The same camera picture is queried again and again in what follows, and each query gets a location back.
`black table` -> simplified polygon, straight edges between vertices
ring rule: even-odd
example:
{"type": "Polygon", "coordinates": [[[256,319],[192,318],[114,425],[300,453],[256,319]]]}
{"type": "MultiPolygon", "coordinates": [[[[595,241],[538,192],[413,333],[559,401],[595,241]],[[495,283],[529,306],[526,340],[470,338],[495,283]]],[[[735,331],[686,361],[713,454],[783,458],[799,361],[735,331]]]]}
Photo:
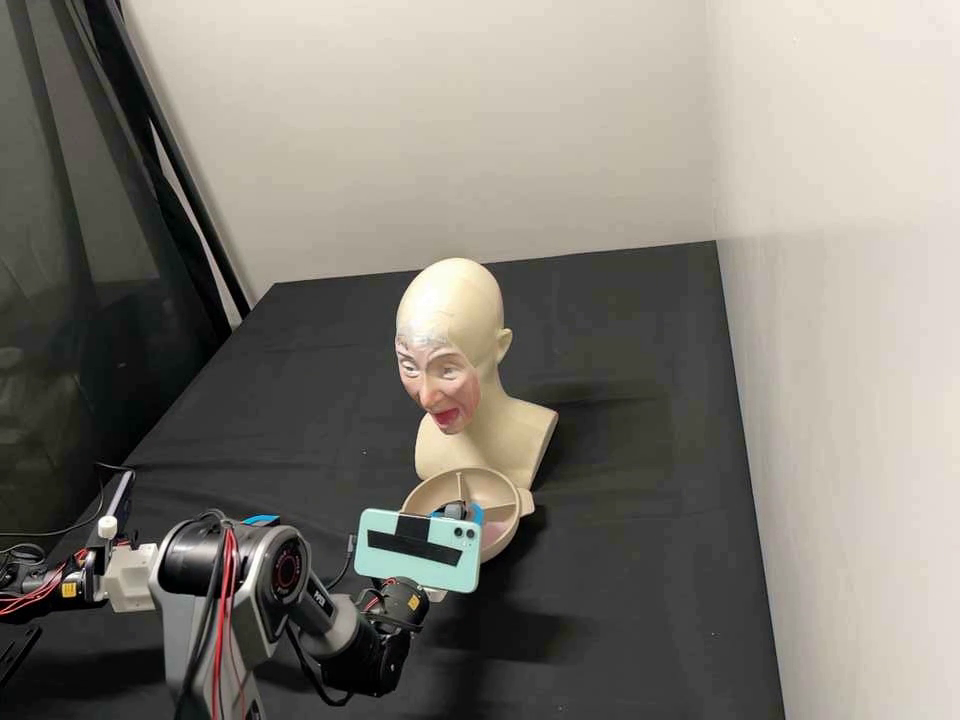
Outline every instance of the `black table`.
{"type": "MultiPolygon", "coordinates": [[[[433,608],[394,694],[328,709],[284,644],[257,673],[268,713],[783,717],[715,245],[491,269],[515,332],[504,384],[560,413],[536,513],[476,593],[433,608]]],[[[141,537],[208,506],[275,512],[335,572],[361,510],[417,482],[392,352],[412,276],[273,287],[131,456],[141,537]]],[[[0,715],[171,716],[158,616],[44,625],[0,715]]]]}

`red wire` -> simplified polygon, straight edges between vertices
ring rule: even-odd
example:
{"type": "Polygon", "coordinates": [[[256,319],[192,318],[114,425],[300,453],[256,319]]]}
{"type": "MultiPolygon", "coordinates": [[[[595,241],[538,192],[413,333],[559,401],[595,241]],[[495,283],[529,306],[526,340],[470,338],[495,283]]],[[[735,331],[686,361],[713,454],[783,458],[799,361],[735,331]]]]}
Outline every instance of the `red wire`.
{"type": "Polygon", "coordinates": [[[28,605],[33,605],[34,603],[46,599],[46,597],[60,585],[60,579],[63,577],[64,566],[65,564],[61,563],[54,571],[54,574],[50,576],[50,579],[36,590],[33,590],[22,597],[13,598],[12,600],[9,598],[4,598],[4,602],[9,602],[10,604],[0,609],[0,615],[12,615],[17,610],[22,610],[28,605]]]}
{"type": "Polygon", "coordinates": [[[236,540],[234,540],[234,559],[233,559],[233,567],[231,568],[232,573],[230,578],[230,604],[227,605],[227,628],[229,632],[229,634],[227,635],[227,640],[228,640],[227,650],[230,653],[230,667],[233,668],[233,677],[237,681],[237,687],[240,688],[240,714],[243,715],[243,713],[247,709],[247,697],[246,697],[246,693],[244,693],[243,691],[243,680],[240,679],[240,673],[237,672],[237,661],[234,659],[234,656],[233,656],[233,595],[236,592],[236,587],[237,587],[236,576],[237,576],[237,566],[238,566],[238,560],[239,560],[239,557],[237,557],[236,550],[237,550],[237,544],[236,544],[236,540]]]}
{"type": "Polygon", "coordinates": [[[227,591],[230,584],[230,573],[233,566],[233,530],[224,529],[226,533],[223,545],[223,580],[220,583],[220,607],[217,610],[217,644],[213,651],[213,686],[211,687],[211,705],[213,720],[217,720],[217,699],[220,695],[220,659],[223,652],[223,625],[227,612],[227,591]]]}

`robotic arm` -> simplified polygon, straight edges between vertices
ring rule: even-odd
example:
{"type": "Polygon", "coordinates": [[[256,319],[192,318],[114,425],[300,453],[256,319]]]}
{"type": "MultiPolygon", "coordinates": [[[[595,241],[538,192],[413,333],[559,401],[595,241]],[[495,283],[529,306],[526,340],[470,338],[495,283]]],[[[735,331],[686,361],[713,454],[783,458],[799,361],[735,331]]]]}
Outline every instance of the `robotic arm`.
{"type": "Polygon", "coordinates": [[[389,578],[356,602],[331,594],[311,571],[310,546],[289,525],[258,527],[208,511],[179,523],[159,548],[122,539],[133,474],[121,477],[88,546],[53,568],[0,578],[0,622],[55,610],[158,610],[176,717],[262,720],[253,670],[285,634],[318,694],[343,705],[397,686],[427,591],[389,578]],[[334,700],[333,688],[346,693],[334,700]]]}
{"type": "Polygon", "coordinates": [[[310,571],[310,547],[295,528],[233,524],[234,594],[221,635],[205,626],[218,627],[207,620],[211,580],[224,587],[226,573],[230,593],[230,563],[215,575],[227,527],[229,521],[208,517],[173,528],[148,581],[163,619],[167,684],[181,698],[182,717],[215,717],[215,705],[226,718],[265,717],[252,670],[273,655],[284,633],[330,704],[345,699],[331,700],[324,686],[347,697],[396,688],[411,634],[429,609],[423,588],[392,578],[358,608],[349,596],[328,593],[310,571]]]}

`mannequin bust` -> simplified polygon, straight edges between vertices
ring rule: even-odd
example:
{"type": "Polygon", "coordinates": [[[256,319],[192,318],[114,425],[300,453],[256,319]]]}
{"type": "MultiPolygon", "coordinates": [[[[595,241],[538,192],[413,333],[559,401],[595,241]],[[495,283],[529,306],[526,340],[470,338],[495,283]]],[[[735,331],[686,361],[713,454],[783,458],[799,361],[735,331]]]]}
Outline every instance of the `mannequin bust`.
{"type": "Polygon", "coordinates": [[[441,260],[410,283],[395,345],[404,388],[426,411],[415,453],[421,479],[488,467],[530,488],[557,413],[503,389],[499,364],[512,341],[500,286],[479,263],[441,260]]]}

